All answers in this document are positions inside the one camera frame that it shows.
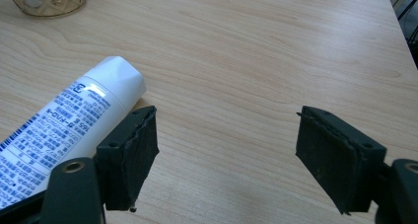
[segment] wooden table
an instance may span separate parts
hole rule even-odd
[[[389,0],[88,0],[58,19],[0,0],[0,137],[108,55],[145,76],[161,153],[107,223],[374,223],[295,156],[303,105],[418,158],[418,72]]]

